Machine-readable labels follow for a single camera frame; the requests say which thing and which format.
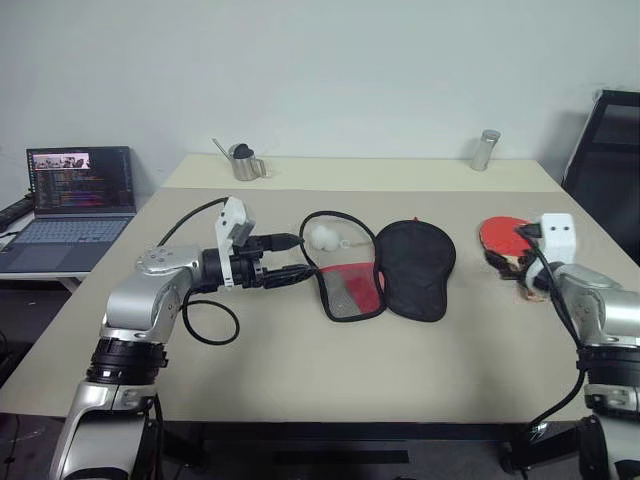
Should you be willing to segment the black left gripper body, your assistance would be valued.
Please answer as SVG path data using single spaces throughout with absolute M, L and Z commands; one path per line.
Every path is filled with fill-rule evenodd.
M 250 236 L 242 246 L 233 245 L 232 248 L 230 264 L 233 284 L 244 289 L 261 288 L 264 284 L 261 264 L 265 251 L 264 238 Z

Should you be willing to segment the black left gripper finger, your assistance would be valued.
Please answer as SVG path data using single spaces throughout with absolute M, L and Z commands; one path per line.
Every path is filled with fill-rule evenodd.
M 260 235 L 257 240 L 263 251 L 270 252 L 287 251 L 304 243 L 302 237 L 291 233 Z
M 317 269 L 309 265 L 288 265 L 276 270 L 263 270 L 264 289 L 282 288 L 295 285 L 316 275 Z

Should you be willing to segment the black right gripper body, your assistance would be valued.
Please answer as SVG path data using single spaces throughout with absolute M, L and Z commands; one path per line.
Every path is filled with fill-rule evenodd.
M 528 268 L 524 267 L 516 274 L 516 283 L 521 296 L 537 296 L 535 289 L 531 288 L 527 283 Z

